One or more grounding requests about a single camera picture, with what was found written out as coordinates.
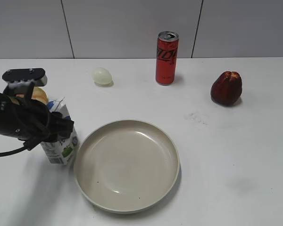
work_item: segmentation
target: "egg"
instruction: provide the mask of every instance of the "egg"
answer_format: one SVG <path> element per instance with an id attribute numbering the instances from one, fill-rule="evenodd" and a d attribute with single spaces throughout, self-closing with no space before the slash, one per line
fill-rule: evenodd
<path id="1" fill-rule="evenodd" d="M 100 86 L 109 85 L 112 83 L 112 76 L 105 68 L 98 67 L 92 73 L 94 83 Z"/>

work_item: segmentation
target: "white wall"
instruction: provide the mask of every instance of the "white wall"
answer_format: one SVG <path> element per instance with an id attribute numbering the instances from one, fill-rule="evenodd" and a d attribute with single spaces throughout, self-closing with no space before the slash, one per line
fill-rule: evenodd
<path id="1" fill-rule="evenodd" d="M 283 0 L 204 0 L 193 57 L 283 57 Z"/>
<path id="2" fill-rule="evenodd" d="M 73 58 L 60 0 L 0 0 L 0 58 Z"/>
<path id="3" fill-rule="evenodd" d="M 75 58 L 155 58 L 157 35 L 179 33 L 191 57 L 201 0 L 63 0 Z"/>
<path id="4" fill-rule="evenodd" d="M 62 0 L 76 58 L 191 57 L 202 0 Z M 0 58 L 72 58 L 61 0 L 0 0 Z M 204 0 L 193 57 L 283 57 L 283 0 Z"/>

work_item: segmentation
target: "white table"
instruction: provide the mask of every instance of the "white table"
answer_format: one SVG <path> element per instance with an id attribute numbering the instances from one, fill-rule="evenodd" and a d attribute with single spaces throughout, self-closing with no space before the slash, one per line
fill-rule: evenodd
<path id="1" fill-rule="evenodd" d="M 46 70 L 49 96 L 67 98 L 81 141 L 120 119 L 162 128 L 177 146 L 181 182 L 145 212 L 109 214 L 38 146 L 0 158 L 0 226 L 283 226 L 283 58 L 179 59 L 167 87 L 155 82 L 154 59 L 0 60 L 0 92 L 7 69 L 30 67 Z M 111 72 L 113 87 L 94 85 L 96 67 Z M 242 77 L 234 107 L 210 99 L 226 70 Z M 0 136 L 0 151 L 21 145 Z"/>

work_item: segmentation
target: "black cable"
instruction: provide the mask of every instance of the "black cable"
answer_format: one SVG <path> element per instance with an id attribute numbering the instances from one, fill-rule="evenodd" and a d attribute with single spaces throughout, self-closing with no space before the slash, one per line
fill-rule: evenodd
<path id="1" fill-rule="evenodd" d="M 18 148 L 18 149 L 14 150 L 14 151 L 2 152 L 2 153 L 0 153 L 0 157 L 9 156 L 9 155 L 12 155 L 12 154 L 17 154 L 17 153 L 22 152 L 22 151 L 24 151 L 26 149 L 27 149 L 27 147 L 23 146 L 23 147 Z"/>

